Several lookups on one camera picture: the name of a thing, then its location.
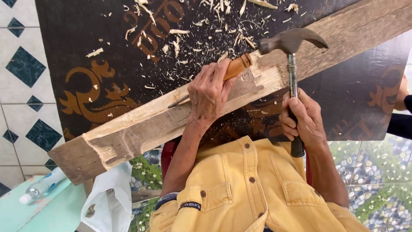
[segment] plastic bottle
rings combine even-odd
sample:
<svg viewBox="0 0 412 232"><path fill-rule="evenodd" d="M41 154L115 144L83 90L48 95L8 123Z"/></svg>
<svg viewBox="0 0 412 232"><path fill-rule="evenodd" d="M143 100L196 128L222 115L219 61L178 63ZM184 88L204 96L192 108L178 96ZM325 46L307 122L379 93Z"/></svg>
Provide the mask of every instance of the plastic bottle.
<svg viewBox="0 0 412 232"><path fill-rule="evenodd" d="M31 184L26 189L26 194L20 197L19 202L27 204L31 200L43 197L53 186L61 180L67 178L63 171L57 167L51 173L45 175L36 183Z"/></svg>

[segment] yellow corduroy shirt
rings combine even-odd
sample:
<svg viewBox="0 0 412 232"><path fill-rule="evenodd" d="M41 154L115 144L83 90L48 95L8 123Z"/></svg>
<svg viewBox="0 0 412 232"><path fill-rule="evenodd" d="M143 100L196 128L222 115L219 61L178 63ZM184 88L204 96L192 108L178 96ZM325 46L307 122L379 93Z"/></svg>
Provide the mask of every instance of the yellow corduroy shirt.
<svg viewBox="0 0 412 232"><path fill-rule="evenodd" d="M265 226L273 232L369 231L306 183L303 159L290 156L290 142L248 136L199 149L185 189L150 219L151 232L262 232Z"/></svg>

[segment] forearm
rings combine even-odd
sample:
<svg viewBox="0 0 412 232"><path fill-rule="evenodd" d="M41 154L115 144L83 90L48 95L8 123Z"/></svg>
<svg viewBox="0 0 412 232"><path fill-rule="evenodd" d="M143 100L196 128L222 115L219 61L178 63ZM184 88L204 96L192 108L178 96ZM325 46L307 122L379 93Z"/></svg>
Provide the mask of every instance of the forearm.
<svg viewBox="0 0 412 232"><path fill-rule="evenodd" d="M202 127L198 123L188 122L186 124L182 139L176 148L164 178L161 197L185 188L186 180L192 171L203 134Z"/></svg>
<svg viewBox="0 0 412 232"><path fill-rule="evenodd" d="M335 168L327 142L307 149L312 171L313 188L326 202L349 208L349 196L345 183Z"/></svg>

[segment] wrinkled hand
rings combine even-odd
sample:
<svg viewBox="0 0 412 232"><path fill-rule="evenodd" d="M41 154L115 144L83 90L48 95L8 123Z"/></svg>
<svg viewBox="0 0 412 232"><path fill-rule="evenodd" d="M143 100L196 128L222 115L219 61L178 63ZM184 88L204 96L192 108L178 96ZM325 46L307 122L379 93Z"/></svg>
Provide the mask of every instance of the wrinkled hand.
<svg viewBox="0 0 412 232"><path fill-rule="evenodd" d="M231 60L226 58L219 64L204 65L187 88L192 102L188 123L200 124L203 134L220 117L229 92L240 77L238 75L223 82L230 62Z"/></svg>
<svg viewBox="0 0 412 232"><path fill-rule="evenodd" d="M399 92L396 97L395 102L395 110L404 111L407 110L405 106L405 97L409 95L408 92L408 80L406 79L406 75L404 74L402 80L400 82Z"/></svg>
<svg viewBox="0 0 412 232"><path fill-rule="evenodd" d="M298 88L299 99L290 98L289 92L283 96L282 113L279 115L283 133L292 141L293 136L300 135L305 149L325 144L326 134L323 128L321 107L311 99L301 88ZM288 107L297 118L295 121L289 117Z"/></svg>

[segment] wooden beam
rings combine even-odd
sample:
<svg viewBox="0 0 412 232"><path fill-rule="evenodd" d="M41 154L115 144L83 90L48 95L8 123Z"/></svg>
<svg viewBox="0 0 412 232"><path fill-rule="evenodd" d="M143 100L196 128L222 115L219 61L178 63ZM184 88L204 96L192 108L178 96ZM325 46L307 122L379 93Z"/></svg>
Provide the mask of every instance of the wooden beam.
<svg viewBox="0 0 412 232"><path fill-rule="evenodd" d="M307 28L329 44L304 42L296 54L299 80L349 59L412 29L411 0L362 0ZM288 86L286 56L275 50L250 54L253 65L229 95L222 115ZM49 156L76 185L182 134L191 104L167 106L187 95L187 85L119 116L59 147Z"/></svg>

